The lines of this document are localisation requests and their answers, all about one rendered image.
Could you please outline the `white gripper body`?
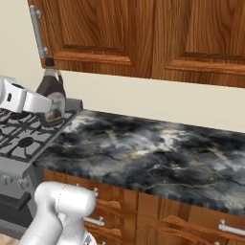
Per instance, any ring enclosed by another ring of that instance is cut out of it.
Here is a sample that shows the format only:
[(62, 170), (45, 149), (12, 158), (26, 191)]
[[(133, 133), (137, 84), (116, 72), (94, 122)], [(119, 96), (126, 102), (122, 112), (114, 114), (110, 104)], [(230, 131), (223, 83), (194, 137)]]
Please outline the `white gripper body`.
[(47, 113), (50, 111), (52, 104), (53, 102), (50, 99), (34, 91), (28, 90), (23, 111), (31, 113)]

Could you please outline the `wooden drawer front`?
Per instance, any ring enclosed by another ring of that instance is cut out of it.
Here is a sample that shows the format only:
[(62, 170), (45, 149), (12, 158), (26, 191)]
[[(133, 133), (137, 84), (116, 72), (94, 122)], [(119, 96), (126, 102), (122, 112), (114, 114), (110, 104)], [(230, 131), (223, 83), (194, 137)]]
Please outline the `wooden drawer front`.
[(137, 210), (138, 194), (133, 190), (118, 188), (48, 169), (43, 170), (43, 179), (45, 181), (57, 181), (74, 186), (79, 185), (89, 190), (97, 189), (99, 192), (97, 208), (123, 212), (135, 212)]
[(104, 225), (85, 221), (84, 226), (98, 245), (135, 245), (136, 213), (97, 205), (90, 218)]
[(245, 245), (245, 236), (218, 229), (221, 220), (245, 230), (245, 217), (140, 193), (136, 245)]

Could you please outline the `dark brown syrup bottle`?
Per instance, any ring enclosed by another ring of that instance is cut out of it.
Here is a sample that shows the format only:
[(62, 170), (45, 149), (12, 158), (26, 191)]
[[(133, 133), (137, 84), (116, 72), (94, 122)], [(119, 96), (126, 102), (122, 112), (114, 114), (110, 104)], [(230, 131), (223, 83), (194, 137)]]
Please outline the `dark brown syrup bottle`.
[(41, 124), (53, 127), (63, 122), (66, 105), (66, 93), (63, 87), (63, 78), (59, 70), (55, 68), (55, 62), (51, 57), (45, 58), (45, 71), (39, 84), (37, 93), (53, 101), (48, 113), (39, 113)]

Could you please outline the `grey gas stove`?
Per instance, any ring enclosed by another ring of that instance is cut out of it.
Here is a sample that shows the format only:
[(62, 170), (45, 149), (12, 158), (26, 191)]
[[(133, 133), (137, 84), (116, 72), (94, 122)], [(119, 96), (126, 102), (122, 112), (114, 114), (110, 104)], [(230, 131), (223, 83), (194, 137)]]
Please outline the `grey gas stove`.
[[(43, 126), (36, 114), (0, 109), (0, 194), (20, 198), (28, 192), (32, 197), (21, 211), (0, 208), (0, 234), (19, 239), (32, 223), (36, 213), (33, 195), (42, 182), (42, 170), (33, 162), (82, 109), (81, 100), (68, 99), (63, 122), (55, 127)], [(5, 185), (3, 175), (9, 175), (12, 183)], [(29, 186), (21, 189), (19, 179), (26, 179)]]

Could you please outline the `wooden wall cabinet door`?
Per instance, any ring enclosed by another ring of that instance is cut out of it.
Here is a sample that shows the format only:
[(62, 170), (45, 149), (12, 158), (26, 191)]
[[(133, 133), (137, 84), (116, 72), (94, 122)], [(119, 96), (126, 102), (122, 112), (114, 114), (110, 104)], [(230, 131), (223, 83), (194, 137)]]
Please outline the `wooden wall cabinet door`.
[(156, 0), (151, 76), (245, 88), (245, 0)]
[(154, 0), (27, 0), (58, 70), (148, 78)]

